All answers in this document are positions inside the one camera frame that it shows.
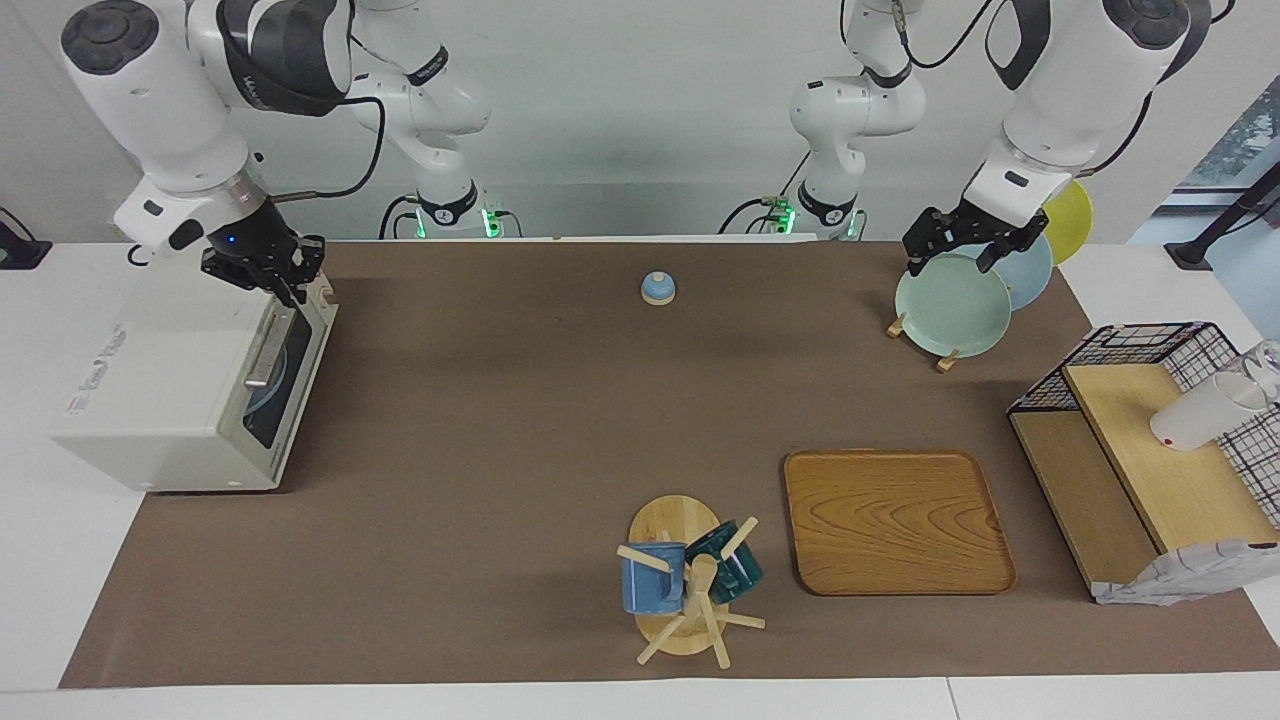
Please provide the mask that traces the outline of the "dark green mug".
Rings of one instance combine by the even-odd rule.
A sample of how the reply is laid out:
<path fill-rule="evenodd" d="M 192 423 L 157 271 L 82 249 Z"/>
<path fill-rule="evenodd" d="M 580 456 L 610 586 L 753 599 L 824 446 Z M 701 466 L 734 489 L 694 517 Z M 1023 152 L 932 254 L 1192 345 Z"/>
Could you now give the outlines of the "dark green mug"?
<path fill-rule="evenodd" d="M 732 603 L 741 598 L 764 577 L 746 542 L 742 542 L 727 559 L 723 556 L 724 548 L 737 533 L 737 521 L 730 519 L 695 539 L 685 550 L 685 560 L 689 564 L 699 555 L 709 555 L 717 561 L 716 577 L 709 589 L 710 601 L 717 605 Z"/>

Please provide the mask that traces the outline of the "wooden mug tree stand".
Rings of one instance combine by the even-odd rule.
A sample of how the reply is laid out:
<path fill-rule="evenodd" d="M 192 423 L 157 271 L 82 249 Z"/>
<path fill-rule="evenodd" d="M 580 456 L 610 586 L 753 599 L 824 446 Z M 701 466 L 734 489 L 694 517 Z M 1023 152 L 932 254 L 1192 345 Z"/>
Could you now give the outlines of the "wooden mug tree stand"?
<path fill-rule="evenodd" d="M 687 547 L 722 523 L 704 502 L 686 495 L 666 495 L 637 511 L 631 521 L 628 538 L 622 544 L 680 542 Z M 724 548 L 726 559 L 742 542 L 748 544 L 758 520 L 748 518 L 737 524 L 739 533 Z M 691 564 L 685 560 L 684 607 L 676 614 L 632 615 L 625 610 L 634 618 L 646 641 L 636 659 L 637 664 L 645 665 L 659 653 L 692 656 L 709 650 L 716 656 L 718 667 L 727 670 L 732 661 L 724 642 L 726 630 L 730 626 L 764 628 L 764 619 L 736 614 L 731 609 L 732 603 L 717 605 L 710 601 L 709 589 L 716 569 L 717 561 L 709 555 L 699 555 Z"/>

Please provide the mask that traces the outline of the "blue mug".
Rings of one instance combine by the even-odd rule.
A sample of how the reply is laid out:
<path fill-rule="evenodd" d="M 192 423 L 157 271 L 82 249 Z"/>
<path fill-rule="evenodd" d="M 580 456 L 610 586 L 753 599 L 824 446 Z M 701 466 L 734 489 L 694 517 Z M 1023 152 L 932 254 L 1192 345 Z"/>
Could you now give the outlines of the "blue mug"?
<path fill-rule="evenodd" d="M 685 550 L 680 542 L 620 544 L 623 609 L 632 615 L 671 615 L 684 607 Z"/>

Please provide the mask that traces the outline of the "pale green plate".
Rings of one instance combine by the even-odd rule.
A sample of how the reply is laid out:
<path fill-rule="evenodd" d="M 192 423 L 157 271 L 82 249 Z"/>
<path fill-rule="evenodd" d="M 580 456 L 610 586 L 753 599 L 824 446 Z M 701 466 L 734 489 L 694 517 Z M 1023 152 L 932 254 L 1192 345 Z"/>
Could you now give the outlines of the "pale green plate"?
<path fill-rule="evenodd" d="M 902 331 L 919 348 L 937 357 L 965 359 L 988 352 L 1009 331 L 1010 290 L 995 272 L 977 261 L 945 252 L 915 275 L 904 273 L 895 291 Z"/>

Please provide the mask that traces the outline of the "grey white cloth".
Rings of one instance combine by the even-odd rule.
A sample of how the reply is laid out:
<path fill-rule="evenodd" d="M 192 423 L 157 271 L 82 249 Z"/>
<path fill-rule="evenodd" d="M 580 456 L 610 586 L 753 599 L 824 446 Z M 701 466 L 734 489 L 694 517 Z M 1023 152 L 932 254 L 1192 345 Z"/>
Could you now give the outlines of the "grey white cloth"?
<path fill-rule="evenodd" d="M 1280 577 L 1280 543 L 1224 539 L 1164 553 L 1130 582 L 1096 582 L 1091 584 L 1091 596 L 1101 605 L 1167 607 L 1233 592 L 1272 577 Z"/>

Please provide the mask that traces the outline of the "wooden plate rack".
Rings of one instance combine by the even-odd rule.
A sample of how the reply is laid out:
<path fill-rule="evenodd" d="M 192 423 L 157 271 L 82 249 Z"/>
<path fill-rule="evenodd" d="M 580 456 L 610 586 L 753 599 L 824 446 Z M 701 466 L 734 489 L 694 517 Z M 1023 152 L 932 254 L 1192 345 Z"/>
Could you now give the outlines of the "wooden plate rack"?
<path fill-rule="evenodd" d="M 900 313 L 884 329 L 884 334 L 892 340 L 905 337 L 918 348 L 936 356 L 934 369 L 941 374 L 951 372 L 959 361 L 960 348 L 937 340 L 923 324 L 913 320 L 909 313 Z"/>

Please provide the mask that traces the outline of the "white toaster oven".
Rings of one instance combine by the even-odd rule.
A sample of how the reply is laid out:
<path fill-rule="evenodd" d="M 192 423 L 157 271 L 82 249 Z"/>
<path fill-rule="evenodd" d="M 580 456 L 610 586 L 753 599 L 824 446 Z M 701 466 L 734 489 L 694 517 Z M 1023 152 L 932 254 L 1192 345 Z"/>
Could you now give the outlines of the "white toaster oven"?
<path fill-rule="evenodd" d="M 225 488 L 219 424 L 268 296 L 189 256 L 151 261 L 51 439 L 138 492 L 256 492 Z"/>

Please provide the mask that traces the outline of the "oven door with glass window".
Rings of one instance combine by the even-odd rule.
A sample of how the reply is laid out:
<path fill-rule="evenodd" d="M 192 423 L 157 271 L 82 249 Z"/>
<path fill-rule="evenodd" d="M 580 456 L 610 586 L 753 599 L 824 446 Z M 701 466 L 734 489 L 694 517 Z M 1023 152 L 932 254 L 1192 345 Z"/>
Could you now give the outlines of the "oven door with glass window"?
<path fill-rule="evenodd" d="M 242 369 L 234 375 L 219 430 L 230 446 L 229 491 L 273 489 L 280 483 L 291 443 L 337 315 L 330 281 L 320 273 L 306 287 L 306 302 L 287 307 L 273 296 L 255 327 Z M 282 350 L 289 351 L 285 383 L 275 398 L 243 416 L 253 388 L 264 387 Z"/>

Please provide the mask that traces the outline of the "pale blue upright plate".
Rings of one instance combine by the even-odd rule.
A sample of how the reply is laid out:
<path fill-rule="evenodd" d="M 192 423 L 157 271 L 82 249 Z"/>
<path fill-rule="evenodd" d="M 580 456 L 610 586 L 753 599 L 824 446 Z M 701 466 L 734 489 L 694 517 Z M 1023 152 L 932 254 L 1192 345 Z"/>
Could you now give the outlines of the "pale blue upright plate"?
<path fill-rule="evenodd" d="M 1047 236 L 1041 234 L 1025 251 L 1001 258 L 992 272 L 1005 283 L 1015 313 L 1029 306 L 1047 288 L 1053 274 L 1053 254 Z"/>

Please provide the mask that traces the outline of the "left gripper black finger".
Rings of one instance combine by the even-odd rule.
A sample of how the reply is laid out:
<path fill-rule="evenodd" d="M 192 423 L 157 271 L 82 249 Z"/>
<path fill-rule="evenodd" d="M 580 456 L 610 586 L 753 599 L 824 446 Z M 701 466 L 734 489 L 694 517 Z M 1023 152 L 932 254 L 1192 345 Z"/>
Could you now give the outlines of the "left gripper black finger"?
<path fill-rule="evenodd" d="M 1047 237 L 1042 232 L 1011 233 L 980 249 L 975 264 L 984 273 L 1018 274 L 1042 269 L 1047 265 Z"/>
<path fill-rule="evenodd" d="M 925 208 L 908 228 L 902 246 L 908 255 L 906 272 L 918 277 L 931 259 L 947 252 L 952 246 L 950 234 L 954 218 L 938 208 Z"/>

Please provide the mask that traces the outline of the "black stand pole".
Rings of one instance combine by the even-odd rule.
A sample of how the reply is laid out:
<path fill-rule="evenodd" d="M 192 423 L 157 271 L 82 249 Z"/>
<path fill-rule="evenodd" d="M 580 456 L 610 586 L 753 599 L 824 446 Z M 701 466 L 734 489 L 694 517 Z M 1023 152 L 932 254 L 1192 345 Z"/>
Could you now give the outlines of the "black stand pole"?
<path fill-rule="evenodd" d="M 1276 160 L 1239 199 L 1192 241 L 1166 243 L 1165 252 L 1185 272 L 1211 272 L 1210 249 L 1231 232 L 1248 227 L 1280 206 L 1280 160 Z"/>

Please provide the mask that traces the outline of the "black clamp device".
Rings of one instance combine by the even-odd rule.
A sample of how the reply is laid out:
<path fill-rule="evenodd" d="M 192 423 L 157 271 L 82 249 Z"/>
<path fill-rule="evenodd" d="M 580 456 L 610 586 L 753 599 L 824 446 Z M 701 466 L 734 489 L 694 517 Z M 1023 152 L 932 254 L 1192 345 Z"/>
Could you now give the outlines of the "black clamp device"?
<path fill-rule="evenodd" d="M 33 270 L 51 249 L 52 242 L 37 238 L 17 214 L 0 205 L 0 270 Z"/>

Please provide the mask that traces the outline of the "square wooden tray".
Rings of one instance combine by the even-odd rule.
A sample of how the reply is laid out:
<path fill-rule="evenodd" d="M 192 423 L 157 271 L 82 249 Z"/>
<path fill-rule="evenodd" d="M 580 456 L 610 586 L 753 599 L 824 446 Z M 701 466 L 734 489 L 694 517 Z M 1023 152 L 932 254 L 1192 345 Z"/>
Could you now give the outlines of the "square wooden tray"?
<path fill-rule="evenodd" d="M 809 594 L 993 596 L 1018 583 L 986 475 L 965 451 L 797 451 L 782 477 Z"/>

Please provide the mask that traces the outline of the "light wooden shelf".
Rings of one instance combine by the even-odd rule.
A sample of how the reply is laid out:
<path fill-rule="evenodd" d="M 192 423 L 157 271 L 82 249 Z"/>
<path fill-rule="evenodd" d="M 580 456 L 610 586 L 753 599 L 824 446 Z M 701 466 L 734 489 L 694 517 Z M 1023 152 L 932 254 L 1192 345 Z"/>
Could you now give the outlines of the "light wooden shelf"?
<path fill-rule="evenodd" d="M 1152 434 L 1180 393 L 1164 366 L 1075 365 L 1057 379 L 1056 404 L 1028 395 L 1009 419 L 1089 593 L 1188 546 L 1280 543 L 1221 448 L 1178 451 Z"/>

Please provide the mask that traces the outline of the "light blue plate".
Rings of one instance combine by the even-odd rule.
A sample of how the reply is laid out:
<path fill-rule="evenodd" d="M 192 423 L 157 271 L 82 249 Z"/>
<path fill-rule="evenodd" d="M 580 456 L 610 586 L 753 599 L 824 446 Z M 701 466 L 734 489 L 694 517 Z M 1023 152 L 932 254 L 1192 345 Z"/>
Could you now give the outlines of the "light blue plate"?
<path fill-rule="evenodd" d="M 285 375 L 288 373 L 289 365 L 289 351 L 283 348 L 280 356 L 276 359 L 271 374 L 264 387 L 253 388 L 247 402 L 243 416 L 252 416 L 257 411 L 266 407 L 275 396 L 280 392 L 283 384 L 285 383 Z"/>

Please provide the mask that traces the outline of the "clear glass cup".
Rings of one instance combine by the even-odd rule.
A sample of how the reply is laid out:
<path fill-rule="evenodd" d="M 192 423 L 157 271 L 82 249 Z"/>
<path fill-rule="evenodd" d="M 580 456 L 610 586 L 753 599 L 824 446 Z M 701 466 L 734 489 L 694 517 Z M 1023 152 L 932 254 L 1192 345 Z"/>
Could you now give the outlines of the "clear glass cup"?
<path fill-rule="evenodd" d="M 1238 359 L 1243 378 L 1242 404 L 1266 407 L 1280 404 L 1280 340 L 1263 340 Z"/>

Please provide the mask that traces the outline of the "brown table mat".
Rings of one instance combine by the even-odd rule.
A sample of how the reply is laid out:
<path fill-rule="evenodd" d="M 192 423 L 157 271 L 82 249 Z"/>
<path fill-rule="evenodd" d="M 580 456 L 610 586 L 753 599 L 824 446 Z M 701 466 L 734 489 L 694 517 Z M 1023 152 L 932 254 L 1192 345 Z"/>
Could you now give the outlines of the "brown table mat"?
<path fill-rule="evenodd" d="M 346 243 L 280 489 L 150 495 L 65 688 L 714 676 L 621 606 L 616 546 L 668 493 L 755 516 L 731 676 L 1280 669 L 1248 597 L 1091 601 L 1006 409 L 1088 332 L 1055 279 L 946 375 L 888 340 L 901 249 Z M 669 273 L 673 302 L 640 295 Z M 987 597 L 823 598 L 791 560 L 787 455 L 959 448 L 1018 570 Z"/>

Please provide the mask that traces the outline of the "white cup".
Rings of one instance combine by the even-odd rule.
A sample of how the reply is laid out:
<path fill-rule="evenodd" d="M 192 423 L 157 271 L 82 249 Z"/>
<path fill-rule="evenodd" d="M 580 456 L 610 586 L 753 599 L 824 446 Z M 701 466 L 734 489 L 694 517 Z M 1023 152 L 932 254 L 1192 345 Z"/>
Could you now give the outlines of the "white cup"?
<path fill-rule="evenodd" d="M 1280 388 L 1267 380 L 1220 372 L 1156 413 L 1149 429 L 1164 446 L 1192 451 L 1243 427 L 1279 395 Z"/>

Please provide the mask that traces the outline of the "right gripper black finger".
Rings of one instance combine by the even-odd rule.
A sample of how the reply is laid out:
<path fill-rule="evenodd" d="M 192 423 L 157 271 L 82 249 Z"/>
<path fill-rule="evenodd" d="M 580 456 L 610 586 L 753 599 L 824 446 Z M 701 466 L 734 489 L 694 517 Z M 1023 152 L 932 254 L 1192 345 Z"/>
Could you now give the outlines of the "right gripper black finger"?
<path fill-rule="evenodd" d="M 326 240 L 320 234 L 296 236 L 280 264 L 280 281 L 285 288 L 282 301 L 289 307 L 298 307 L 306 302 L 306 287 L 321 270 Z"/>
<path fill-rule="evenodd" d="M 269 282 L 262 281 L 259 269 L 252 264 L 246 264 L 243 258 L 232 258 L 216 250 L 205 250 L 200 269 L 206 275 L 241 290 L 269 290 Z"/>

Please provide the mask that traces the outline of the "yellow plate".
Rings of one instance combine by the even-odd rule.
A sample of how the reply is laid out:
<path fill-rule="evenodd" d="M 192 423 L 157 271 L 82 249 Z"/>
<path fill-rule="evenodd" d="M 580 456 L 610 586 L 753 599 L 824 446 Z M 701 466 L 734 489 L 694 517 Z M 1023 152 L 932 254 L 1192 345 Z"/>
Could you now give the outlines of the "yellow plate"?
<path fill-rule="evenodd" d="M 1044 204 L 1048 224 L 1044 237 L 1050 243 L 1055 266 L 1079 252 L 1091 237 L 1094 209 L 1091 196 L 1078 179 Z"/>

